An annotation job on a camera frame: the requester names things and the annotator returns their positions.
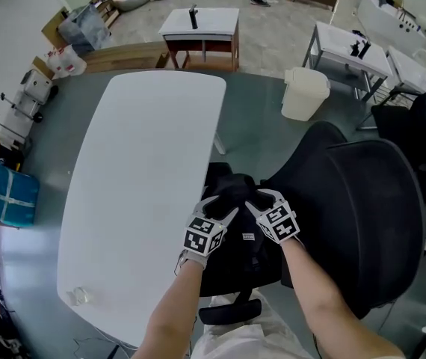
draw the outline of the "hand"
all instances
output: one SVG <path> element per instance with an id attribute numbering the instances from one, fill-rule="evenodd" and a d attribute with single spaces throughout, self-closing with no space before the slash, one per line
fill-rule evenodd
<path id="1" fill-rule="evenodd" d="M 185 239 L 183 241 L 185 249 L 180 255 L 180 267 L 187 260 L 194 260 L 205 269 L 210 254 L 220 247 L 223 236 L 228 230 L 228 225 L 238 213 L 238 208 L 234 208 L 222 220 L 207 218 L 203 211 L 205 206 L 218 198 L 219 196 L 206 198 L 195 206 L 185 228 Z"/>
<path id="2" fill-rule="evenodd" d="M 289 203 L 279 191 L 259 189 L 260 193 L 274 197 L 274 205 L 265 211 L 259 211 L 252 203 L 245 202 L 246 207 L 256 219 L 256 224 L 263 233 L 276 243 L 296 237 L 300 232 L 296 223 L 296 213 L 289 208 Z"/>

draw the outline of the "shoe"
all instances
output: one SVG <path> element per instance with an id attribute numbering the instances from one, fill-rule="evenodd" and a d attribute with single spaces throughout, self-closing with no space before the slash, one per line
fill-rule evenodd
<path id="1" fill-rule="evenodd" d="M 264 0 L 251 0 L 251 4 L 259 5 L 260 7 L 270 7 L 270 5 Z"/>

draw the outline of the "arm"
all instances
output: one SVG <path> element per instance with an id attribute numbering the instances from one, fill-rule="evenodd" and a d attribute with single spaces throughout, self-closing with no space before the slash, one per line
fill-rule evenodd
<path id="1" fill-rule="evenodd" d="M 298 241 L 288 239 L 281 247 L 308 326 L 332 359 L 404 357 L 355 317 L 337 285 Z"/>
<path id="2" fill-rule="evenodd" d="M 203 266 L 187 260 L 153 311 L 135 359 L 182 359 L 200 299 Z"/>

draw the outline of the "chair armrest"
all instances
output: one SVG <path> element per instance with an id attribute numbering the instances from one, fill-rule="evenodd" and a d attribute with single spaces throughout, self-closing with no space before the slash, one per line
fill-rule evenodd
<path id="1" fill-rule="evenodd" d="M 389 95 L 390 96 L 397 96 L 398 94 L 412 94 L 413 96 L 420 96 L 422 93 L 418 92 L 417 90 L 414 89 L 409 89 L 409 88 L 393 88 L 390 92 Z"/>

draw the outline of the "white desk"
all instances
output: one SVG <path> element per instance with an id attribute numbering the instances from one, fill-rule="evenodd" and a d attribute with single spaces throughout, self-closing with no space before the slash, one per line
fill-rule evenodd
<path id="1" fill-rule="evenodd" d="M 419 93 L 426 92 L 426 69 L 396 48 L 387 49 L 387 58 L 392 61 L 393 70 L 397 72 L 398 84 Z"/>
<path id="2" fill-rule="evenodd" d="M 385 79 L 392 77 L 392 71 L 386 59 L 386 53 L 377 44 L 371 44 L 371 47 L 362 60 L 359 57 L 351 56 L 351 45 L 357 41 L 362 44 L 364 39 L 343 29 L 324 24 L 323 22 L 316 22 L 315 30 L 311 37 L 306 57 L 304 58 L 303 67 L 309 62 L 312 69 L 323 72 L 320 68 L 320 61 L 327 59 L 332 61 L 333 64 L 339 65 L 343 70 L 337 70 L 337 75 L 335 73 L 324 73 L 330 79 L 348 85 L 352 82 L 351 76 L 354 76 L 354 72 L 350 67 L 361 71 L 363 76 L 358 76 L 358 79 L 364 81 L 364 83 L 361 82 L 363 86 L 357 84 L 351 86 L 365 90 L 367 93 L 362 100 L 367 101 L 383 84 Z M 344 79 L 336 79 L 342 73 L 346 73 L 348 76 Z M 378 77 L 378 80 L 372 87 L 369 86 L 371 76 Z"/>
<path id="3" fill-rule="evenodd" d="M 198 28 L 191 27 L 189 9 L 172 10 L 158 32 L 163 36 L 173 65 L 179 69 L 176 54 L 186 51 L 182 68 L 212 68 L 236 71 L 239 66 L 238 8 L 197 8 Z M 202 57 L 190 56 L 201 51 Z M 231 59 L 209 56 L 206 52 L 231 53 Z"/>
<path id="4" fill-rule="evenodd" d="M 174 279 L 185 222 L 200 200 L 226 82 L 175 71 L 114 77 L 85 135 L 65 205 L 57 291 L 138 346 Z"/>

